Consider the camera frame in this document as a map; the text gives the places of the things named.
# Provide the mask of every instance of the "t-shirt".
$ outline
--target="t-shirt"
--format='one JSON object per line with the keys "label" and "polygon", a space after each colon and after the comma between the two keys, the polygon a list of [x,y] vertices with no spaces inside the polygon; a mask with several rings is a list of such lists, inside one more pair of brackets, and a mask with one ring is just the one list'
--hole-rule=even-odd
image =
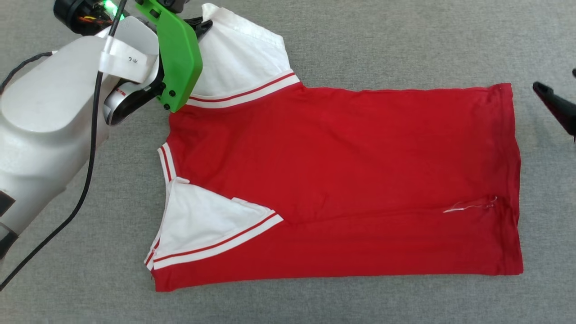
{"label": "t-shirt", "polygon": [[158,291],[268,278],[522,273],[510,84],[307,88],[281,36],[206,4],[204,69],[158,150]]}

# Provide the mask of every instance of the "green light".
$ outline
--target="green light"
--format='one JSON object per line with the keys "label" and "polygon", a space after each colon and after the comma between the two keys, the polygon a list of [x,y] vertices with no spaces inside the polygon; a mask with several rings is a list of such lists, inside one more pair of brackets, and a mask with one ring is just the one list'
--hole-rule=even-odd
{"label": "green light", "polygon": [[104,0],[104,8],[108,13],[111,13],[110,18],[114,18],[116,16],[116,12],[118,11],[118,7],[112,2],[112,0]]}

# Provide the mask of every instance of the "gray table surface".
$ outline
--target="gray table surface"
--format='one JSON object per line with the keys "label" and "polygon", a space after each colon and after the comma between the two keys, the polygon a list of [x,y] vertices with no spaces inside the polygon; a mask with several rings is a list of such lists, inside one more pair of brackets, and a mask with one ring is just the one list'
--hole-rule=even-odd
{"label": "gray table surface", "polygon": [[[52,3],[0,2],[2,78],[24,59],[77,37],[53,17]],[[0,322],[576,322],[576,145],[531,90],[539,80],[576,101],[570,73],[576,67],[576,2],[216,4],[283,35],[293,69],[309,87],[511,82],[522,154],[525,273],[268,280],[155,293],[142,261],[164,208],[156,149],[169,129],[167,112],[153,102],[115,128],[98,151],[84,208],[0,293]],[[200,5],[192,0],[183,17],[201,15]],[[85,169],[26,230],[0,278],[70,213],[84,176]]]}

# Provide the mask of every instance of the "black cable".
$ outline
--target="black cable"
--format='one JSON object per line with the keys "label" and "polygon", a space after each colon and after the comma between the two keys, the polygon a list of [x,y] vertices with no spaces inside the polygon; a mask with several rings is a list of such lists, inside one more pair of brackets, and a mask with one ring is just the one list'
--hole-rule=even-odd
{"label": "black cable", "polygon": [[39,59],[45,57],[45,56],[52,56],[52,52],[46,52],[46,53],[40,53],[38,55],[35,55],[25,61],[23,61],[22,63],[20,63],[20,65],[18,65],[14,70],[12,70],[8,76],[6,77],[6,79],[4,79],[4,81],[2,82],[2,85],[0,85],[0,95],[4,93],[4,89],[6,89],[6,86],[8,85],[8,83],[10,82],[10,80],[12,80],[12,78],[16,75],[16,73],[18,73],[18,71],[22,70],[22,68],[24,66],[26,66],[28,63],[32,63],[34,61],[38,61]]}
{"label": "black cable", "polygon": [[[108,33],[109,37],[113,37],[116,34],[116,29],[118,28],[118,23],[120,22],[120,16],[124,11],[124,7],[126,6],[127,0],[121,0],[118,6],[118,10],[116,12],[116,17],[114,17],[114,22],[110,27],[110,32]],[[76,204],[76,207],[72,211],[72,214],[68,216],[68,218],[55,229],[47,238],[45,238],[20,264],[8,275],[8,278],[4,280],[2,284],[0,284],[0,292],[8,285],[8,283],[14,278],[16,274],[30,261],[50,240],[54,238],[54,236],[58,235],[64,227],[68,226],[70,222],[76,217],[82,205],[84,204],[84,200],[86,200],[86,196],[88,195],[88,189],[90,188],[90,182],[92,181],[92,172],[94,171],[94,158],[96,157],[96,138],[98,132],[98,101],[100,99],[100,87],[102,86],[102,77],[103,73],[98,71],[96,75],[96,84],[94,86],[94,100],[92,104],[92,132],[90,134],[90,158],[88,159],[88,171],[86,174],[86,182],[84,183],[84,189],[82,190],[82,195]]]}

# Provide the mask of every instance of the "black square marking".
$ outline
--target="black square marking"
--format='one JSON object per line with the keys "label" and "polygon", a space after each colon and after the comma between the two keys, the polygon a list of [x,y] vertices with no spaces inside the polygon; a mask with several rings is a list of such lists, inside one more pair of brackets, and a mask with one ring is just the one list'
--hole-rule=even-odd
{"label": "black square marking", "polygon": [[15,202],[16,200],[14,200],[14,198],[8,196],[4,191],[0,191],[0,217],[2,217]]}

